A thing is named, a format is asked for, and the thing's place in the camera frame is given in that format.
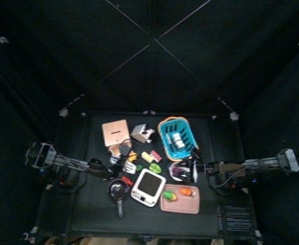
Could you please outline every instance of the black object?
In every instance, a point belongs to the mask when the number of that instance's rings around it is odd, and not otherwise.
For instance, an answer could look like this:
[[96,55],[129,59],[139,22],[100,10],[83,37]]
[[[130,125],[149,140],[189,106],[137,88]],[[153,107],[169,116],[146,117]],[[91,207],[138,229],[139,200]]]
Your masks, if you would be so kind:
[[286,175],[299,174],[299,154],[294,149],[284,149],[277,157],[252,159],[242,163],[214,162],[205,166],[210,169],[210,186],[219,194],[230,195],[257,184],[257,177],[269,170],[280,170]]
[[118,203],[118,211],[119,211],[119,217],[123,217],[123,199],[130,191],[129,184],[121,180],[114,180],[108,185],[108,195],[111,199]]

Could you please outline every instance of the blue plastic basket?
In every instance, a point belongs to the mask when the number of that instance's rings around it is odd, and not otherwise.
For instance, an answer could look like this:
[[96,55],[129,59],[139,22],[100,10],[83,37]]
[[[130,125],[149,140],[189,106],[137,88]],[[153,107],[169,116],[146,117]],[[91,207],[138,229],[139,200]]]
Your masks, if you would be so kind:
[[[171,161],[181,161],[191,156],[194,148],[198,148],[194,133],[189,121],[182,117],[170,117],[159,123],[159,133],[165,143],[166,156]],[[175,142],[177,135],[181,136],[183,146]]]

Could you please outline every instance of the black fabric wall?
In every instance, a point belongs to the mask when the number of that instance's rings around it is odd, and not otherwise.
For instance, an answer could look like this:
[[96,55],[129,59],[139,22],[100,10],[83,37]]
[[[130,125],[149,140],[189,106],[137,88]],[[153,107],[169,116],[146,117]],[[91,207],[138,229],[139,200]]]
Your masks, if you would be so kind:
[[[276,156],[284,148],[299,152],[299,54],[242,114],[248,157]],[[299,176],[268,174],[254,192],[262,231],[285,238],[272,244],[299,244]]]
[[54,108],[15,56],[0,46],[0,241],[22,238],[35,226],[42,186],[35,170],[24,165],[24,155],[35,141],[55,139]]

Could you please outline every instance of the black tent enclosure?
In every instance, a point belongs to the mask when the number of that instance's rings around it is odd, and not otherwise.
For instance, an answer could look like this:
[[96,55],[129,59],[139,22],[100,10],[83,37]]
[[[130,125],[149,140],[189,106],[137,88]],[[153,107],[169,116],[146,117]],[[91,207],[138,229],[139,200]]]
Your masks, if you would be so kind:
[[[159,132],[169,117],[189,120],[205,164],[289,148],[299,154],[299,1],[0,0],[0,242],[27,244],[35,227],[64,242],[232,235],[219,217],[237,201],[217,194],[203,173],[199,215],[145,207],[130,196],[119,219],[108,182],[80,173],[83,186],[58,199],[24,164],[35,142],[106,163],[103,124],[121,120],[131,133],[151,125],[153,143],[134,150],[157,149],[169,161]],[[264,244],[299,244],[299,175],[270,171],[257,180],[242,201],[252,232]]]

